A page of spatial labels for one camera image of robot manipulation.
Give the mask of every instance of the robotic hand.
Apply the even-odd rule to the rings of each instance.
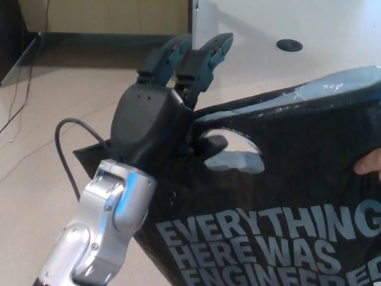
[[[150,174],[184,141],[198,96],[232,42],[225,33],[191,50],[191,36],[182,35],[153,50],[115,111],[110,142],[117,160],[101,161],[35,286],[103,286],[118,274],[155,192]],[[176,84],[168,88],[175,69]]]

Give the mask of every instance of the white wall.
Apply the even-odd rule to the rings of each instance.
[[[20,1],[29,31],[45,30],[48,0]],[[188,31],[188,0],[51,0],[49,32],[176,35]]]

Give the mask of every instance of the screw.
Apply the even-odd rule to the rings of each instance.
[[[91,250],[97,250],[98,249],[98,245],[97,245],[97,243],[93,243],[92,245],[91,245]]]

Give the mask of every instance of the black shopping bag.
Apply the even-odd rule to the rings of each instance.
[[[212,171],[174,157],[136,241],[173,285],[371,285],[381,281],[381,184],[354,163],[381,147],[381,84],[230,112],[269,92],[196,111],[192,137],[243,134],[265,169]],[[74,152],[90,177],[99,145]]]

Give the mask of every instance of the floor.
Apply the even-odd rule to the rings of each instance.
[[[198,108],[296,85],[352,67],[381,64],[381,2],[378,0],[199,0],[195,46],[221,32],[235,42]],[[279,39],[300,41],[287,53]],[[77,203],[54,146],[54,129],[76,117],[107,138],[120,95],[135,81],[135,68],[150,49],[107,46],[74,49],[69,42],[47,51],[33,70],[30,98],[21,116],[0,135],[0,277],[30,285]],[[24,100],[23,68],[13,112]],[[0,124],[8,120],[17,72],[0,88]],[[71,152],[94,143],[81,128],[66,127],[61,142],[78,185],[89,181]],[[110,285],[168,285],[132,242],[123,270]]]

